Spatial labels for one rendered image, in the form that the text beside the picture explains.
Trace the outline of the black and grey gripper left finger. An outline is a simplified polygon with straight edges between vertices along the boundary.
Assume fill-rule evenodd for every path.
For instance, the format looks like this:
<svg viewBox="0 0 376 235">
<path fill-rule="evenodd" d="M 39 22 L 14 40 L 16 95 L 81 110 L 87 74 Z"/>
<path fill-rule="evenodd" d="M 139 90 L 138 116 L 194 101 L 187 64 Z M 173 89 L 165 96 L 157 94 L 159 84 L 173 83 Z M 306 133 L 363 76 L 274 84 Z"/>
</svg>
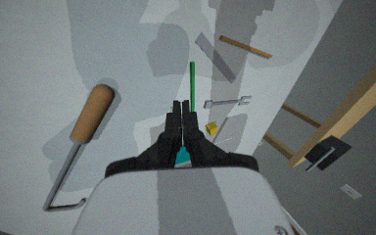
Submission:
<svg viewBox="0 0 376 235">
<path fill-rule="evenodd" d="M 106 168 L 105 177 L 124 170 L 174 167 L 180 147 L 182 147 L 181 104 L 173 101 L 172 113 L 166 113 L 164 132 L 159 135 L 157 142 L 136 158 L 110 163 Z"/>
</svg>

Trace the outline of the tan thin rod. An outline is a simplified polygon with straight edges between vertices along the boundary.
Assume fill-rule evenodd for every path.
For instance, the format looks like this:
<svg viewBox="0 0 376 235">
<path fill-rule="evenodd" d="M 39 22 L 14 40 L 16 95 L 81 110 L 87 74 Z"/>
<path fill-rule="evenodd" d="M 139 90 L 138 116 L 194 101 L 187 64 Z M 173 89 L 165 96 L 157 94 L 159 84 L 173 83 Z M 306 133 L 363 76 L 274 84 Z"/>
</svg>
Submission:
<svg viewBox="0 0 376 235">
<path fill-rule="evenodd" d="M 228 42 L 228 43 L 234 44 L 234 45 L 236 45 L 236 46 L 242 47 L 242 48 L 244 48 L 244 49 L 247 49 L 247 50 L 253 51 L 253 52 L 255 52 L 255 53 L 261 54 L 261 55 L 263 55 L 263 56 L 265 56 L 265 57 L 268 57 L 268 58 L 271 58 L 271 57 L 272 57 L 272 55 L 270 55 L 270 54 L 267 54 L 267 53 L 265 53 L 265 52 L 262 52 L 261 50 L 258 50 L 258 49 L 256 49 L 256 48 L 253 48 L 253 47 L 251 47 L 251 46 L 248 46 L 248 45 L 246 45 L 246 44 L 243 44 L 243 43 L 238 42 L 238 41 L 236 41 L 236 40 L 233 40 L 233 39 L 231 39 L 231 38 L 225 37 L 225 36 L 223 36 L 223 35 L 220 35 L 219 39 L 220 39 L 220 40 L 223 40 L 223 41 L 225 41 L 225 42 Z"/>
</svg>

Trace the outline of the long green bar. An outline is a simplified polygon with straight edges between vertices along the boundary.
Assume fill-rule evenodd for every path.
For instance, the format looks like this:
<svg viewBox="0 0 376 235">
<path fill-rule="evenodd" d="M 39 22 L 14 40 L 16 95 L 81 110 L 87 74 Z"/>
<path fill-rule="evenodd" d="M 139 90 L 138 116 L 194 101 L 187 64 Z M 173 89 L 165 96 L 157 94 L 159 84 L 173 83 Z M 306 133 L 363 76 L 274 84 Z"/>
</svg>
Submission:
<svg viewBox="0 0 376 235">
<path fill-rule="evenodd" d="M 190 62 L 191 112 L 195 112 L 195 62 Z"/>
</svg>

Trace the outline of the teal square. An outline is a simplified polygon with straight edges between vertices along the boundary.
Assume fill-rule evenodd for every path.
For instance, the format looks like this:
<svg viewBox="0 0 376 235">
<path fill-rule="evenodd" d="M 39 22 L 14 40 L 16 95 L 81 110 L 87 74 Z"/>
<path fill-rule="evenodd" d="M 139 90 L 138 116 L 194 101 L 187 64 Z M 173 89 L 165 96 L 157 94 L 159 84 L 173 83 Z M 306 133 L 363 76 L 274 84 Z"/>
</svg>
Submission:
<svg viewBox="0 0 376 235">
<path fill-rule="evenodd" d="M 175 164 L 178 165 L 178 164 L 188 162 L 188 161 L 191 161 L 190 155 L 186 151 L 186 147 L 184 147 L 184 145 L 182 145 L 182 147 L 180 147 L 180 151 L 176 154 Z"/>
</svg>

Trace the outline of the grey combination wrench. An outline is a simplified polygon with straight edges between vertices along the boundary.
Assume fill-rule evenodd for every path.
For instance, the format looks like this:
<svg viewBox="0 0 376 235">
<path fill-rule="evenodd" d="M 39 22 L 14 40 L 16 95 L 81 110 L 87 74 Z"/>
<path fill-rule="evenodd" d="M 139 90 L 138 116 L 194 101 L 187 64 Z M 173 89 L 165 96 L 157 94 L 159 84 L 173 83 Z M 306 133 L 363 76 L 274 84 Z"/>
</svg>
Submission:
<svg viewBox="0 0 376 235">
<path fill-rule="evenodd" d="M 238 105 L 249 105 L 250 102 L 244 102 L 245 99 L 252 99 L 253 96 L 243 96 L 241 97 L 241 100 L 232 100 L 232 101 L 222 101 L 222 102 L 214 102 L 212 100 L 205 101 L 204 108 L 205 109 L 211 109 L 212 106 L 217 105 L 226 105 L 226 104 L 234 104 L 239 103 Z"/>
</svg>

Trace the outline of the yellow block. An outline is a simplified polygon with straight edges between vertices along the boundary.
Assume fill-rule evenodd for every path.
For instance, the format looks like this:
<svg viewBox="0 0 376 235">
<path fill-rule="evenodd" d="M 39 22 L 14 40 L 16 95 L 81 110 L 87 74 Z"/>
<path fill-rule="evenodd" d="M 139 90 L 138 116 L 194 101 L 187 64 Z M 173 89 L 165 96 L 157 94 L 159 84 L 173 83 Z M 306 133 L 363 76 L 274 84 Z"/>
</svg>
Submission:
<svg viewBox="0 0 376 235">
<path fill-rule="evenodd" d="M 217 133 L 217 126 L 215 125 L 214 122 L 206 124 L 206 131 L 208 132 L 209 135 L 213 135 Z"/>
</svg>

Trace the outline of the wooden tool handle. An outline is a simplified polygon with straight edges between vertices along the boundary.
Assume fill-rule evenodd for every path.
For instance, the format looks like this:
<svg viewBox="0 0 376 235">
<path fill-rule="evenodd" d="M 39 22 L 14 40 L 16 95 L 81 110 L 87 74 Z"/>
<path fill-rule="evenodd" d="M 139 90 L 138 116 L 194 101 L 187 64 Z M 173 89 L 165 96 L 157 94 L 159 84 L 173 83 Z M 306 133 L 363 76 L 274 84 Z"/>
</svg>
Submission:
<svg viewBox="0 0 376 235">
<path fill-rule="evenodd" d="M 105 116 L 114 99 L 115 92 L 109 85 L 98 84 L 93 87 L 70 134 L 70 141 L 74 144 L 43 206 L 43 210 L 45 212 L 76 210 L 82 207 L 85 203 L 85 199 L 82 199 L 77 205 L 50 207 L 80 146 L 88 144 L 91 141 L 94 133 L 96 132 L 98 126 L 100 125 L 103 117 Z"/>
</svg>

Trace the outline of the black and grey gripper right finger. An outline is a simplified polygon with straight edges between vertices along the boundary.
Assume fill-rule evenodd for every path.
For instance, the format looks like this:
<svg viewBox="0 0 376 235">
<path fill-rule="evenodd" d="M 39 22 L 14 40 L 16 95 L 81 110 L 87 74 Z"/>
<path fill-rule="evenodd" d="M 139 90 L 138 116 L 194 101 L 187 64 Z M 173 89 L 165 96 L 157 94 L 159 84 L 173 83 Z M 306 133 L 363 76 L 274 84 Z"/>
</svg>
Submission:
<svg viewBox="0 0 376 235">
<path fill-rule="evenodd" d="M 197 112 L 190 112 L 189 100 L 182 102 L 182 132 L 183 145 L 190 155 L 192 166 L 242 165 L 259 171 L 253 156 L 225 153 L 206 139 L 204 132 L 199 130 Z"/>
</svg>

